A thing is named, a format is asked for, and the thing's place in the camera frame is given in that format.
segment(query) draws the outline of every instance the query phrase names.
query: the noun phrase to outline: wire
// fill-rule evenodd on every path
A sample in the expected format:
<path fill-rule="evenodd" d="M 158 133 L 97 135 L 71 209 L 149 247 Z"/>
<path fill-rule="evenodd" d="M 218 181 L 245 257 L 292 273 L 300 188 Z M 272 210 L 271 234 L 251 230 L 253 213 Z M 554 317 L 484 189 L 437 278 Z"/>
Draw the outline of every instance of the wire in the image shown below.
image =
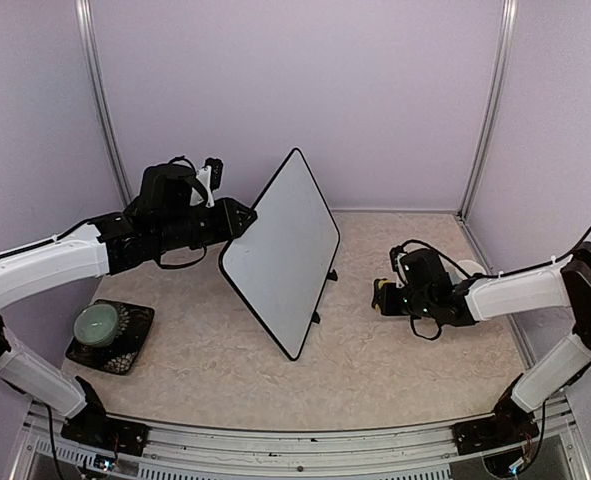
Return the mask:
<path fill-rule="evenodd" d="M 193 165 L 193 162 L 191 162 L 190 159 L 186 158 L 186 156 L 184 156 L 184 155 L 182 155 L 180 157 L 175 157 L 175 158 L 173 158 L 173 159 L 171 159 L 171 160 L 168 161 L 168 163 L 178 163 L 178 162 L 186 162 L 186 163 L 188 163 L 191 166 L 191 168 L 195 172 L 197 172 L 197 169 L 195 168 L 195 165 Z"/>
<path fill-rule="evenodd" d="M 528 267 L 522 267 L 522 268 L 518 268 L 517 270 L 511 270 L 510 272 L 504 272 L 501 275 L 488 275 L 488 274 L 476 274 L 475 277 L 476 278 L 500 278 L 500 276 L 503 277 L 508 277 L 510 275 L 517 275 L 519 273 L 525 273 L 525 272 L 530 272 L 531 270 L 536 270 L 538 268 L 542 268 L 542 267 L 548 267 L 549 265 L 552 265 L 553 263 L 559 262 L 560 260 L 564 260 L 565 258 L 569 257 L 570 255 L 572 255 L 575 250 L 578 249 L 578 247 L 584 242 L 584 240 L 586 240 L 586 238 L 591 234 L 591 226 L 588 227 L 588 229 L 584 232 L 584 234 L 579 238 L 579 240 L 575 243 L 575 245 L 573 245 L 570 250 L 568 250 L 567 252 L 563 253 L 562 255 L 560 255 L 559 257 L 555 257 L 555 260 L 548 260 L 546 262 L 542 262 L 542 263 L 537 263 L 535 265 L 530 265 Z M 406 247 L 407 245 L 411 245 L 411 244 L 417 244 L 417 245 L 422 245 L 423 247 L 429 248 L 431 250 L 433 250 L 435 253 L 437 253 L 440 257 L 442 257 L 444 260 L 446 260 L 448 263 L 450 263 L 451 265 L 453 265 L 455 268 L 457 268 L 457 270 L 459 270 L 463 275 L 466 276 L 466 278 L 472 278 L 473 276 L 468 273 L 466 270 L 464 270 L 462 267 L 460 267 L 452 258 L 448 257 L 447 255 L 445 255 L 444 253 L 442 253 L 440 250 L 438 250 L 437 248 L 435 248 L 433 245 L 423 242 L 422 240 L 416 240 L 416 239 L 411 239 L 411 240 L 407 240 L 405 241 L 402 245 L 402 251 L 404 251 L 404 247 Z"/>
<path fill-rule="evenodd" d="M 486 469 L 486 472 L 492 476 L 493 478 L 498 478 L 500 480 L 505 480 L 505 479 L 510 479 L 510 478 L 519 478 L 519 476 L 521 474 L 523 474 L 525 471 L 527 471 L 529 468 L 531 468 L 531 466 L 533 465 L 533 463 L 535 462 L 535 460 L 537 459 L 537 456 L 539 455 L 539 452 L 542 448 L 542 444 L 544 443 L 544 430 L 546 428 L 546 401 L 548 399 L 544 400 L 544 403 L 542 403 L 542 428 L 540 430 L 539 433 L 539 441 L 537 442 L 537 447 L 535 449 L 535 453 L 533 454 L 532 457 L 530 457 L 529 455 L 529 443 L 532 440 L 531 437 L 529 435 L 526 435 L 527 438 L 527 452 L 524 455 L 524 457 L 522 457 L 523 459 L 527 459 L 528 461 L 524 464 L 524 467 L 521 470 L 517 470 L 515 472 L 508 472 L 506 475 L 502 475 L 501 477 L 495 475 L 494 473 L 490 472 L 488 470 L 488 467 L 486 466 L 485 462 L 482 462 L 484 464 L 484 468 Z"/>
<path fill-rule="evenodd" d="M 542 444 L 544 443 L 544 429 L 546 428 L 546 401 L 547 400 L 544 400 L 544 403 L 542 403 L 542 428 L 539 432 L 539 441 L 537 442 L 537 447 L 535 448 L 535 453 L 529 459 L 526 466 L 517 472 L 517 475 L 521 475 L 522 473 L 524 473 L 526 470 L 528 470 L 529 468 L 531 468 L 533 466 L 533 463 L 535 463 L 535 460 L 537 459 L 537 456 L 539 455 L 539 452 L 542 449 Z"/>
<path fill-rule="evenodd" d="M 177 265 L 170 265 L 167 263 L 162 263 L 161 258 L 155 259 L 155 263 L 157 263 L 157 266 L 159 268 L 161 268 L 162 270 L 181 270 L 183 268 L 188 268 L 188 267 L 192 267 L 194 265 L 197 265 L 199 262 L 204 260 L 204 258 L 206 257 L 206 253 L 208 252 L 208 248 L 206 248 L 204 246 L 204 247 L 202 247 L 202 251 L 203 251 L 203 253 L 202 253 L 201 257 L 199 257 L 197 260 L 193 260 L 188 263 L 179 263 Z"/>
<path fill-rule="evenodd" d="M 526 434 L 526 455 L 528 457 L 533 453 L 533 438 L 527 433 Z"/>
<path fill-rule="evenodd" d="M 416 337 L 423 338 L 424 340 L 430 340 L 432 342 L 434 340 L 437 340 L 442 335 L 442 326 L 437 322 L 435 322 L 435 325 L 437 325 L 437 333 L 434 336 L 425 337 L 424 335 L 420 335 L 419 333 L 417 333 L 417 330 L 415 329 L 415 320 L 415 318 L 411 317 L 411 330 L 413 331 L 413 334 L 415 334 Z"/>
<path fill-rule="evenodd" d="M 115 455 L 115 465 L 117 465 L 117 447 L 119 447 L 119 433 L 115 434 L 115 448 L 113 449 L 113 455 Z"/>
<path fill-rule="evenodd" d="M 460 267 L 455 260 L 453 260 L 451 257 L 449 257 L 448 255 L 446 255 L 445 253 L 441 252 L 440 250 L 438 250 L 437 248 L 435 248 L 434 246 L 432 246 L 430 243 L 426 243 L 426 242 L 424 242 L 422 240 L 416 240 L 416 239 L 412 238 L 412 239 L 406 240 L 404 243 L 402 243 L 402 245 L 400 246 L 400 248 L 402 249 L 402 251 L 404 251 L 404 249 L 406 248 L 406 246 L 412 245 L 412 244 L 422 245 L 423 247 L 426 247 L 426 248 L 429 248 L 429 249 L 433 250 L 440 257 L 442 257 L 448 263 L 450 263 L 451 265 L 453 265 L 457 270 L 459 270 L 462 273 L 462 275 L 464 275 L 466 278 L 471 278 L 472 277 L 472 275 L 470 273 L 468 273 L 466 270 L 464 270 L 462 267 Z"/>
<path fill-rule="evenodd" d="M 33 243 L 33 244 L 27 245 L 25 247 L 16 248 L 15 250 L 9 250 L 8 252 L 0 253 L 0 260 L 3 260 L 8 257 L 12 257 L 13 255 L 19 255 L 20 253 L 30 252 L 31 250 L 36 250 L 38 248 L 45 247 L 46 245 L 50 245 L 55 242 L 59 242 L 60 240 L 69 236 L 71 233 L 73 233 L 75 230 L 77 230 L 79 227 L 81 227 L 82 225 L 84 225 L 86 223 L 88 223 L 88 219 L 82 220 L 81 222 L 76 223 L 75 226 L 69 228 L 64 233 L 60 233 L 59 235 L 57 235 L 55 237 L 55 240 L 53 240 L 52 238 L 48 238 L 46 240 L 42 240 L 41 242 Z"/>
<path fill-rule="evenodd" d="M 53 454 L 53 463 L 55 463 L 55 470 L 57 470 L 57 475 L 59 476 L 59 480 L 65 480 L 64 475 L 62 475 L 62 470 L 59 465 L 59 460 L 57 459 L 57 449 L 55 448 L 55 435 L 53 434 L 53 411 L 51 407 L 44 404 L 46 407 L 46 411 L 48 412 L 48 433 L 51 437 L 51 453 Z"/>
<path fill-rule="evenodd" d="M 554 262 L 559 262 L 560 260 L 564 260 L 565 258 L 571 256 L 575 252 L 575 250 L 577 250 L 579 248 L 579 246 L 584 242 L 584 240 L 586 240 L 586 238 L 590 234 L 591 234 L 591 226 L 588 227 L 588 229 L 579 238 L 579 240 L 575 243 L 575 245 L 573 245 L 570 248 L 570 250 L 568 250 L 567 252 L 563 253 L 559 257 L 556 257 Z M 530 272 L 531 270 L 536 270 L 538 268 L 548 267 L 549 265 L 552 265 L 554 262 L 552 260 L 549 260 L 547 262 L 538 263 L 536 265 L 531 265 L 529 267 L 518 268 L 517 270 L 512 270 L 510 272 L 502 273 L 501 277 L 507 277 L 509 275 L 517 275 L 519 273 Z M 500 275 L 482 275 L 481 276 L 481 278 L 499 278 L 499 277 L 500 277 Z"/>

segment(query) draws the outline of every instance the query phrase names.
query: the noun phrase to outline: black mounting bracket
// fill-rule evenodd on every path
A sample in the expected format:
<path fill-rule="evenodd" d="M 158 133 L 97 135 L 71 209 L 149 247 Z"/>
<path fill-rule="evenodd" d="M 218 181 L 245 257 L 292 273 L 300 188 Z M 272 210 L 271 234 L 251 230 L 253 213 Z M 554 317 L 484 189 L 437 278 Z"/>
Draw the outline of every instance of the black mounting bracket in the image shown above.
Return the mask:
<path fill-rule="evenodd" d="M 502 394 L 490 417 L 453 425 L 457 453 L 468 455 L 492 450 L 520 443 L 527 436 L 535 438 L 539 435 L 533 414 L 526 413 L 511 400 L 513 386 L 520 377 Z"/>
<path fill-rule="evenodd" d="M 62 437 L 102 450 L 141 457 L 148 438 L 148 426 L 108 417 L 93 387 L 83 378 L 76 377 L 76 380 L 86 393 L 87 405 L 64 422 Z"/>

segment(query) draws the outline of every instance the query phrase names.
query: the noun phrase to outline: metal frame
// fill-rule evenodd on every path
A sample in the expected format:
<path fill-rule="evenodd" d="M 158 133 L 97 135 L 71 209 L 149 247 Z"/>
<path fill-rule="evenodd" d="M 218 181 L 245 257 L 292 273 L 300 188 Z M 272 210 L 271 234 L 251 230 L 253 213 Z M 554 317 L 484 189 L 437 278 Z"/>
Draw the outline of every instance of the metal frame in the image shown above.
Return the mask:
<path fill-rule="evenodd" d="M 464 197 L 459 208 L 459 214 L 464 219 L 464 221 L 466 221 L 471 211 L 471 207 L 473 205 L 473 201 L 475 200 L 475 195 L 482 178 L 484 165 L 486 164 L 486 159 L 488 157 L 488 147 L 490 145 L 493 130 L 495 128 L 495 121 L 497 119 L 497 112 L 499 111 L 502 89 L 504 87 L 504 79 L 506 76 L 510 47 L 513 39 L 513 30 L 515 28 L 516 11 L 517 0 L 504 0 L 504 11 L 502 15 L 502 23 L 500 26 L 499 42 L 497 44 L 497 54 L 495 56 L 495 67 L 493 69 L 491 92 L 488 97 L 488 103 L 486 104 L 482 131 L 477 142 L 477 148 L 475 150 L 473 169 L 471 170 L 471 175 L 468 179 Z"/>
<path fill-rule="evenodd" d="M 576 441 L 575 420 L 566 399 L 557 395 L 546 409 L 546 438 L 564 436 L 570 450 L 580 452 Z M 541 420 L 540 412 L 536 418 Z M 55 433 L 61 461 L 81 465 L 84 458 L 96 453 L 111 455 L 91 447 L 61 439 L 58 432 L 62 418 L 55 417 Z M 138 420 L 150 428 L 142 457 L 120 455 L 128 471 L 116 471 L 116 477 L 169 479 L 210 478 L 218 480 L 249 478 L 316 478 L 378 480 L 431 478 L 426 473 L 446 472 L 458 460 L 488 456 L 513 446 L 487 452 L 458 456 L 451 427 L 461 420 L 398 428 L 331 432 L 263 432 L 192 427 L 165 422 Z M 9 478 L 23 480 L 35 453 L 49 455 L 46 409 L 33 404 L 24 425 L 25 435 L 18 468 Z M 590 480 L 574 476 L 575 480 Z"/>
<path fill-rule="evenodd" d="M 455 210 L 423 210 L 421 208 L 359 208 L 335 207 L 333 213 L 408 213 L 413 215 L 457 215 Z"/>
<path fill-rule="evenodd" d="M 91 79 L 91 87 L 97 114 L 99 117 L 106 151 L 110 162 L 113 177 L 117 185 L 117 190 L 124 206 L 127 206 L 133 199 L 133 194 L 126 177 L 124 164 L 117 148 L 113 122 L 108 109 L 108 101 L 104 93 L 104 83 L 102 81 L 102 71 L 99 64 L 99 54 L 97 52 L 97 43 L 95 41 L 95 30 L 93 29 L 93 15 L 91 12 L 90 0 L 75 0 L 77 10 L 77 21 L 79 32 L 82 37 L 82 45 L 86 54 L 86 65 Z"/>
<path fill-rule="evenodd" d="M 574 479 L 591 480 L 591 462 L 586 444 L 577 427 L 560 435 L 568 468 Z"/>

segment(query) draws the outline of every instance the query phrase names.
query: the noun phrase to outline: enclosure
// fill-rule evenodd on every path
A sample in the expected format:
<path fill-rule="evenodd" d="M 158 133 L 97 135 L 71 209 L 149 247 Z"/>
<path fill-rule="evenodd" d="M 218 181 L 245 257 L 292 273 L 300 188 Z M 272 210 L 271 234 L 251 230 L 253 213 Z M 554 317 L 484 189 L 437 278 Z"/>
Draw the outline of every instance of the enclosure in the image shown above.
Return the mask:
<path fill-rule="evenodd" d="M 6 326 L 150 428 L 111 478 L 492 478 L 483 458 L 507 449 L 462 455 L 450 429 L 490 412 L 571 309 L 429 342 L 372 308 L 373 280 L 412 238 L 498 274 L 589 227 L 591 3 L 0 2 L 0 252 L 121 212 L 179 155 L 222 159 L 215 196 L 252 205 L 294 147 L 341 237 L 296 361 L 222 276 L 221 245 L 186 270 L 148 262 L 32 296 Z M 155 309 L 127 375 L 65 359 L 97 298 Z M 519 478 L 591 479 L 591 367 L 545 417 Z M 62 439 L 62 422 L 59 462 L 80 478 L 110 451 Z M 0 380 L 0 478 L 57 478 L 50 456 L 43 405 Z"/>

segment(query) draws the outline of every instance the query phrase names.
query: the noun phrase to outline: black cable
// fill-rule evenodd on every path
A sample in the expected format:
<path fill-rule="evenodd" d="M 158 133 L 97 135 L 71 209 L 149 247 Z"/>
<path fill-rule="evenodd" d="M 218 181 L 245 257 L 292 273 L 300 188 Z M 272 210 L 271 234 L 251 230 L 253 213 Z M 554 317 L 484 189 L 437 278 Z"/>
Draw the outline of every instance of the black cable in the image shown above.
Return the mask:
<path fill-rule="evenodd" d="M 59 465 L 59 460 L 57 459 L 57 449 L 55 448 L 55 435 L 53 434 L 53 411 L 51 407 L 48 405 L 44 405 L 46 407 L 46 411 L 48 412 L 48 433 L 51 437 L 51 453 L 53 454 L 53 463 L 55 463 L 55 470 L 57 470 L 57 475 L 59 476 L 59 480 L 65 480 L 64 475 L 62 475 L 62 470 Z"/>
<path fill-rule="evenodd" d="M 434 246 L 432 246 L 430 243 L 426 243 L 426 242 L 424 242 L 422 240 L 416 240 L 416 239 L 412 238 L 412 239 L 406 240 L 404 243 L 402 243 L 402 245 L 400 246 L 400 248 L 402 249 L 402 251 L 404 251 L 404 249 L 406 248 L 407 245 L 412 245 L 412 244 L 421 245 L 423 247 L 426 247 L 426 248 L 429 248 L 429 249 L 433 250 L 440 257 L 442 257 L 448 263 L 450 263 L 451 265 L 453 265 L 457 270 L 459 270 L 462 273 L 462 275 L 464 275 L 466 278 L 471 278 L 471 274 L 468 273 L 466 270 L 464 270 L 462 267 L 460 267 L 457 264 L 457 262 L 455 262 L 455 260 L 453 260 L 451 257 L 449 257 L 448 255 L 446 255 L 445 253 L 442 253 L 440 250 L 438 250 L 437 248 L 435 248 Z"/>
<path fill-rule="evenodd" d="M 531 468 L 533 463 L 535 463 L 535 459 L 537 459 L 537 456 L 539 455 L 539 452 L 542 449 L 542 443 L 544 442 L 544 429 L 545 428 L 546 428 L 546 400 L 544 400 L 544 403 L 542 403 L 542 429 L 540 430 L 540 433 L 539 433 L 539 441 L 537 442 L 537 447 L 535 448 L 535 453 L 533 454 L 533 457 L 528 461 L 528 463 L 524 464 L 524 468 L 522 468 L 521 470 L 517 470 L 516 472 L 512 472 L 512 471 L 508 472 L 506 475 L 502 475 L 501 477 L 495 475 L 494 473 L 491 473 L 488 470 L 488 468 L 486 468 L 486 464 L 484 464 L 484 467 L 486 468 L 486 471 L 488 472 L 488 474 L 491 475 L 493 478 L 499 478 L 500 480 L 519 478 L 519 476 L 521 474 L 523 474 L 525 471 L 527 471 L 529 468 Z"/>
<path fill-rule="evenodd" d="M 195 168 L 195 165 L 193 165 L 193 162 L 191 162 L 190 159 L 186 158 L 186 156 L 182 155 L 180 157 L 172 158 L 171 160 L 168 161 L 168 163 L 177 163 L 177 162 L 186 162 L 191 166 L 193 171 L 197 172 L 197 169 Z"/>
<path fill-rule="evenodd" d="M 425 337 L 424 335 L 420 335 L 419 333 L 417 333 L 417 330 L 415 329 L 415 320 L 415 318 L 411 317 L 411 330 L 413 331 L 416 337 L 423 338 L 424 340 L 430 340 L 432 342 L 437 340 L 442 335 L 442 326 L 437 322 L 435 322 L 435 325 L 437 325 L 437 333 L 435 334 L 435 336 Z"/>
<path fill-rule="evenodd" d="M 204 260 L 204 258 L 206 257 L 206 253 L 208 252 L 208 249 L 206 247 L 202 247 L 202 256 L 199 257 L 197 260 L 192 260 L 188 263 L 180 263 L 177 265 L 170 265 L 170 264 L 166 264 L 166 263 L 162 263 L 162 259 L 158 258 L 155 260 L 155 263 L 157 263 L 157 266 L 159 268 L 161 268 L 162 270 L 181 270 L 183 268 L 188 268 L 188 267 L 192 267 L 193 265 L 197 265 L 199 262 L 201 262 L 202 260 Z"/>
<path fill-rule="evenodd" d="M 557 263 L 557 262 L 559 262 L 561 260 L 564 260 L 565 258 L 567 258 L 570 255 L 572 255 L 575 252 L 575 250 L 577 250 L 577 248 L 584 242 L 584 240 L 586 240 L 586 238 L 590 234 L 591 234 L 591 226 L 588 227 L 588 229 L 584 232 L 584 234 L 580 237 L 580 239 L 575 243 L 575 245 L 573 245 L 571 247 L 570 250 L 568 250 L 567 252 L 563 253 L 559 257 L 555 257 L 555 263 Z M 411 245 L 411 244 L 422 245 L 423 247 L 426 247 L 426 248 L 429 248 L 429 249 L 433 250 L 440 257 L 442 257 L 448 263 L 450 263 L 455 268 L 457 268 L 457 270 L 459 270 L 463 275 L 465 275 L 466 278 L 472 278 L 472 275 L 470 273 L 468 273 L 466 270 L 464 270 L 462 267 L 460 267 L 453 259 L 451 259 L 447 255 L 445 255 L 444 253 L 442 253 L 440 250 L 438 250 L 437 248 L 435 248 L 433 245 L 431 245 L 429 243 L 426 243 L 426 242 L 423 242 L 422 240 L 411 239 L 411 240 L 405 241 L 401 245 L 402 251 L 404 251 L 404 247 L 406 247 L 406 245 Z M 549 265 L 552 265 L 552 264 L 553 264 L 553 261 L 548 260 L 546 262 L 538 263 L 538 264 L 535 264 L 535 265 L 530 265 L 528 267 L 518 268 L 517 270 L 511 270 L 510 272 L 504 272 L 501 275 L 487 275 L 487 274 L 480 275 L 480 274 L 477 274 L 476 277 L 477 278 L 490 278 L 490 279 L 500 278 L 500 277 L 503 278 L 503 277 L 508 277 L 508 276 L 511 276 L 511 275 L 517 275 L 519 273 L 530 272 L 531 270 L 536 270 L 536 269 L 542 268 L 542 267 L 548 267 Z"/>
<path fill-rule="evenodd" d="M 575 250 L 577 250 L 577 248 L 584 242 L 584 240 L 586 240 L 586 238 L 590 234 L 591 234 L 591 226 L 588 227 L 588 229 L 580 237 L 580 239 L 577 241 L 577 243 L 575 243 L 575 245 L 573 245 L 570 248 L 570 250 L 568 250 L 567 252 L 565 252 L 561 256 L 555 258 L 555 263 L 559 262 L 560 260 L 564 260 L 565 258 L 572 255 L 575 252 Z M 517 275 L 518 273 L 530 272 L 531 270 L 536 270 L 536 269 L 542 268 L 542 267 L 548 267 L 549 265 L 552 265 L 552 264 L 553 264 L 553 262 L 551 260 L 549 260 L 547 262 L 538 263 L 536 265 L 531 265 L 529 267 L 518 268 L 517 270 L 512 270 L 510 272 L 502 273 L 501 277 L 507 277 L 510 275 Z M 480 278 L 491 278 L 492 279 L 492 278 L 499 278 L 499 277 L 500 277 L 500 275 L 482 275 Z"/>
<path fill-rule="evenodd" d="M 533 466 L 533 463 L 535 463 L 535 460 L 537 459 L 537 456 L 539 455 L 539 452 L 542 449 L 542 444 L 544 443 L 544 429 L 545 428 L 546 428 L 546 400 L 544 400 L 544 403 L 542 403 L 542 429 L 539 432 L 539 442 L 537 442 L 537 448 L 535 449 L 535 453 L 533 454 L 533 457 L 528 461 L 528 463 L 524 466 L 524 468 L 517 471 L 517 475 L 521 475 L 526 470 L 531 468 Z"/>
<path fill-rule="evenodd" d="M 52 238 L 48 238 L 46 240 L 42 240 L 41 242 L 33 243 L 32 245 L 27 245 L 25 247 L 16 248 L 15 250 L 9 250 L 8 252 L 0 253 L 0 260 L 12 257 L 13 255 L 19 255 L 20 253 L 30 252 L 31 250 L 36 250 L 38 248 L 45 247 L 46 245 L 50 245 L 55 242 L 59 242 L 63 238 L 69 236 L 71 233 L 73 233 L 75 230 L 77 230 L 85 223 L 88 223 L 88 220 L 82 220 L 81 222 L 78 222 L 77 224 L 75 224 L 75 226 L 69 228 L 64 233 L 57 235 L 55 237 L 55 240 L 53 240 Z"/>

